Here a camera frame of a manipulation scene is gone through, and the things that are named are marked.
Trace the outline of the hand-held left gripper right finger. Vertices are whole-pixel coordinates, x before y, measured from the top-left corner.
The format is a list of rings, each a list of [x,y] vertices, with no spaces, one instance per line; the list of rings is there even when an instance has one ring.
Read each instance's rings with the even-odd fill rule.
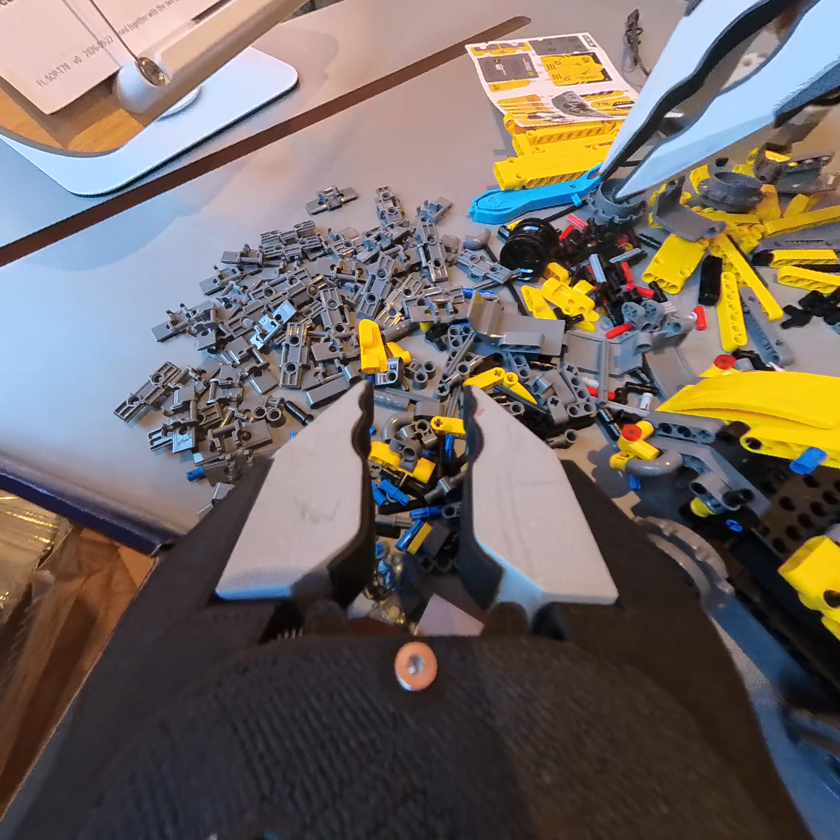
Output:
[[[609,606],[618,591],[553,451],[488,394],[468,386],[468,464],[458,570],[478,607]]]

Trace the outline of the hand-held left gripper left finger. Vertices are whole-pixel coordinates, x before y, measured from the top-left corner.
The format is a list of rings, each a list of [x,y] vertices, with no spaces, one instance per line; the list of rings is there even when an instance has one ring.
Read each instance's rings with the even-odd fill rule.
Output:
[[[375,571],[368,469],[372,385],[354,385],[268,468],[217,583],[229,601],[332,599],[349,607]]]

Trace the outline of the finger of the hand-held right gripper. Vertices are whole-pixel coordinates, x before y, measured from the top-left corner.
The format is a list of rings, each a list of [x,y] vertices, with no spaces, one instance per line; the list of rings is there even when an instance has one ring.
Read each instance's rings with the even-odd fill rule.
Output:
[[[667,182],[729,145],[824,97],[839,84],[839,17],[802,16],[750,76],[719,93],[627,180],[633,195]]]
[[[691,124],[737,72],[756,34],[771,25],[779,41],[791,27],[791,2],[692,2],[651,71],[611,148],[611,176],[628,170],[620,187],[637,187],[644,164],[634,153],[665,130],[670,112],[680,112],[676,130]]]

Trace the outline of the pile of toy parts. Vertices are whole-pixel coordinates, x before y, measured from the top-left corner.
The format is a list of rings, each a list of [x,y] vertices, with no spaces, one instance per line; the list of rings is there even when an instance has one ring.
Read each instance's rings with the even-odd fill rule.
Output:
[[[609,434],[607,412],[652,411],[727,356],[740,371],[793,372],[787,329],[819,318],[838,331],[838,247],[759,249],[838,221],[838,206],[814,209],[806,194],[782,208],[782,176],[804,164],[754,150],[648,203],[618,202],[619,180],[600,181],[580,206],[501,224],[499,259],[484,239],[439,232],[448,200],[410,219],[380,187],[365,232],[307,221],[225,251],[203,299],[152,331],[192,337],[198,365],[162,363],[113,413],[129,425],[160,414],[150,450],[192,456],[188,479],[217,501],[271,428],[314,420],[292,392],[319,411],[370,380],[392,410],[370,456],[391,541],[371,585],[383,600],[409,578],[392,556],[426,574],[458,563],[466,387],[567,448],[593,424]]]

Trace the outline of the grey desk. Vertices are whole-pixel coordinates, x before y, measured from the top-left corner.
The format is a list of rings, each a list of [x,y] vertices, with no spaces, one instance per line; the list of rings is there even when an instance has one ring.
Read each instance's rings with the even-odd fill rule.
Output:
[[[395,631],[270,638],[277,602],[212,593],[264,467],[219,510],[111,415],[224,247],[303,218],[337,174],[466,210],[499,130],[466,56],[2,268],[2,450],[102,504],[190,530],[164,551],[41,760],[25,838],[838,838],[805,803],[815,750],[757,715],[677,565],[563,467],[623,600],[555,609],[568,639],[432,637],[397,685]]]

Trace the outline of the yellow black sticker sheet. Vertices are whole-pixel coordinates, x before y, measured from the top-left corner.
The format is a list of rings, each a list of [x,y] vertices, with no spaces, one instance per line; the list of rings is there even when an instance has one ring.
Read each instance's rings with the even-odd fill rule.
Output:
[[[467,45],[489,100],[519,128],[623,120],[637,99],[589,33]]]

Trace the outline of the blue brick separator tool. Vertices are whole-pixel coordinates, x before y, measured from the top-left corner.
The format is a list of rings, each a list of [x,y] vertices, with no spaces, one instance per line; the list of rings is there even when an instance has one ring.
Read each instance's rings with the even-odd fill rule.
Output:
[[[545,208],[565,205],[578,207],[585,197],[599,186],[600,181],[598,175],[584,175],[569,182],[510,191],[489,190],[472,201],[468,215],[477,223],[504,224]]]

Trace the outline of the dark blue cardboard box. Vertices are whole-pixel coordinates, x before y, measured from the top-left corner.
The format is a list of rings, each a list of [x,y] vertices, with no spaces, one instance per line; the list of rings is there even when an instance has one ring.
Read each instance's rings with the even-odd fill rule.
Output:
[[[153,555],[184,534],[5,455],[1,455],[1,488],[142,554]]]

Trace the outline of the yellow black toy vehicle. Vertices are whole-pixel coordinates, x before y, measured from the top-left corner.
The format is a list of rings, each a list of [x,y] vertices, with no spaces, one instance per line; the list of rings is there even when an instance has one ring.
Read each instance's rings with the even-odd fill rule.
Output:
[[[717,361],[654,410],[606,413],[610,467],[715,607],[736,593],[838,691],[838,379]]]

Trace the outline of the instruction sheet on wooden stand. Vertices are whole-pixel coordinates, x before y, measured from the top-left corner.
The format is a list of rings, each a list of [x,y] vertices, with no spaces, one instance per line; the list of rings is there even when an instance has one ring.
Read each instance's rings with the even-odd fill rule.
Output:
[[[112,193],[298,84],[253,43],[303,2],[2,2],[2,142]]]

